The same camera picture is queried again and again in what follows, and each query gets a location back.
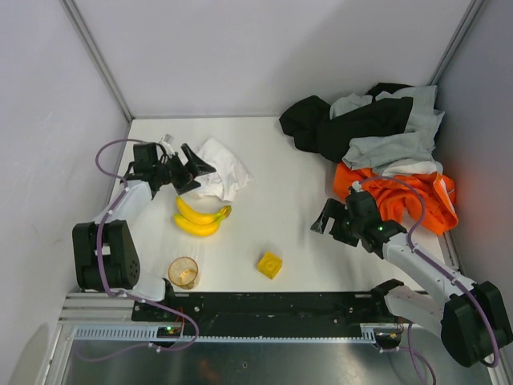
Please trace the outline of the orange cloth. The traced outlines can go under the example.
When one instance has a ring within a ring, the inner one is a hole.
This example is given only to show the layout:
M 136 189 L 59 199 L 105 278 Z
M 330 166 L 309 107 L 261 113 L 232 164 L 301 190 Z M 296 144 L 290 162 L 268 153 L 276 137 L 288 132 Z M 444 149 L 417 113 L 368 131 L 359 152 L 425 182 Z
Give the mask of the orange cloth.
M 376 200 L 382 219 L 402 221 L 407 213 L 432 233 L 442 235 L 458 224 L 455 182 L 439 172 L 398 175 L 393 180 L 379 179 L 370 168 L 351 170 L 339 164 L 333 179 L 333 191 L 342 200 L 349 195 L 354 181 Z

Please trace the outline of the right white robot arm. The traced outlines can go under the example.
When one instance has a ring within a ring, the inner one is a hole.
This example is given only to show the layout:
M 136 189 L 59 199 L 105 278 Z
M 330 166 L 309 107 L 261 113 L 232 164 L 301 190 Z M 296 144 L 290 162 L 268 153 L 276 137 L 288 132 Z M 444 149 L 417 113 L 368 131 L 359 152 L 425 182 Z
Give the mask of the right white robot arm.
M 512 342 L 512 329 L 499 289 L 476 283 L 433 259 L 415 244 L 410 231 L 384 221 L 375 199 L 366 191 L 351 192 L 344 203 L 329 198 L 311 231 L 328 231 L 333 239 L 398 267 L 422 287 L 419 294 L 398 280 L 376 290 L 387 310 L 438 336 L 449 355 L 471 367 L 486 357 L 497 359 Z

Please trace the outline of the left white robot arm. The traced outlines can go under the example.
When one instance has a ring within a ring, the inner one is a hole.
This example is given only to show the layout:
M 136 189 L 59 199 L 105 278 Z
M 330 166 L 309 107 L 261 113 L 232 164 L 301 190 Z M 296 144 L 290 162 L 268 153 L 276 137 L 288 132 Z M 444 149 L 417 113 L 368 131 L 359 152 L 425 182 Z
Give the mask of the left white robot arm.
M 214 173 L 213 166 L 181 145 L 186 159 L 160 142 L 133 140 L 133 160 L 123 175 L 116 175 L 118 195 L 93 220 L 72 229 L 75 274 L 82 290 L 137 301 L 161 302 L 167 293 L 164 278 L 143 270 L 129 222 L 136 219 L 165 185 L 182 195 L 200 187 L 200 176 Z

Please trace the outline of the black cloth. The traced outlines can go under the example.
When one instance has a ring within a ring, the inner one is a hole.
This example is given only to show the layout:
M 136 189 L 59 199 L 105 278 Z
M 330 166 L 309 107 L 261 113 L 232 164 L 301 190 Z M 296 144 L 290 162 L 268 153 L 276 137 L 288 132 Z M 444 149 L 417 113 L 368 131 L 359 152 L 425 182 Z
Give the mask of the black cloth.
M 293 138 L 296 149 L 318 153 L 336 164 L 349 150 L 349 142 L 366 137 L 402 134 L 413 108 L 413 98 L 378 99 L 384 91 L 406 88 L 400 83 L 378 83 L 367 95 L 369 103 L 336 115 L 335 106 L 316 95 L 300 100 L 279 118 L 284 134 Z

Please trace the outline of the white cloth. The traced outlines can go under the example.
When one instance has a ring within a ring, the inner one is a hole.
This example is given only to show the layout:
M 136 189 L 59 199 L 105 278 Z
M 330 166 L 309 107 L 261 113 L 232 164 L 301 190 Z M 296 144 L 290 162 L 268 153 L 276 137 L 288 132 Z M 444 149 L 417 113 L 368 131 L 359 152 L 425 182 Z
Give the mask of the white cloth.
M 252 180 L 239 158 L 214 138 L 207 140 L 196 154 L 216 171 L 198 178 L 200 187 L 191 192 L 194 197 L 217 197 L 233 202 L 236 193 Z

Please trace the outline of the grey hooded sweatshirt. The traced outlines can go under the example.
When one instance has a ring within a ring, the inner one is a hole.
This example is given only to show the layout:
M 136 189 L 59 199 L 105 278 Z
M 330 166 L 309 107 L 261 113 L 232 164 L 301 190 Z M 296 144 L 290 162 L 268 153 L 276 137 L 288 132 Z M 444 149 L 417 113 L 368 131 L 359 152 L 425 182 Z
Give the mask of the grey hooded sweatshirt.
M 351 112 L 364 112 L 376 103 L 412 102 L 407 116 L 404 132 L 379 136 L 370 133 L 362 138 L 349 141 L 349 149 L 341 158 L 351 170 L 371 168 L 381 175 L 388 167 L 415 167 L 409 171 L 431 173 L 441 172 L 442 166 L 434 161 L 432 152 L 435 148 L 434 139 L 438 133 L 444 111 L 437 110 L 434 105 L 438 94 L 435 85 L 413 87 L 399 83 L 378 83 L 365 95 L 351 94 L 335 101 L 329 117 L 347 117 Z

